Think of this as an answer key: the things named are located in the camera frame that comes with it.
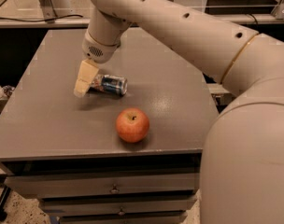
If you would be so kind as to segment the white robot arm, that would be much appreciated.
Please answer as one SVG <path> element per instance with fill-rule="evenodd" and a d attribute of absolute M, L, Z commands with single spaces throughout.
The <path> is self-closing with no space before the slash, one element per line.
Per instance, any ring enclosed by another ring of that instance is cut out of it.
<path fill-rule="evenodd" d="M 83 96 L 131 23 L 234 100 L 211 126 L 200 171 L 201 224 L 284 224 L 284 43 L 167 0 L 91 0 Z"/>

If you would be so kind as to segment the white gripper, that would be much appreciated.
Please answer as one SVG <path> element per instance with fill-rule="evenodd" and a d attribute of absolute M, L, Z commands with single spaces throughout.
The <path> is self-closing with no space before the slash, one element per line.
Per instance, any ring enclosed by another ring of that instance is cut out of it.
<path fill-rule="evenodd" d="M 99 72 L 97 63 L 108 62 L 117 47 L 118 44 L 102 45 L 95 41 L 88 32 L 85 33 L 82 50 L 88 59 L 81 62 L 78 70 L 78 77 L 74 88 L 74 94 L 77 97 L 83 97 L 89 90 L 94 78 Z"/>

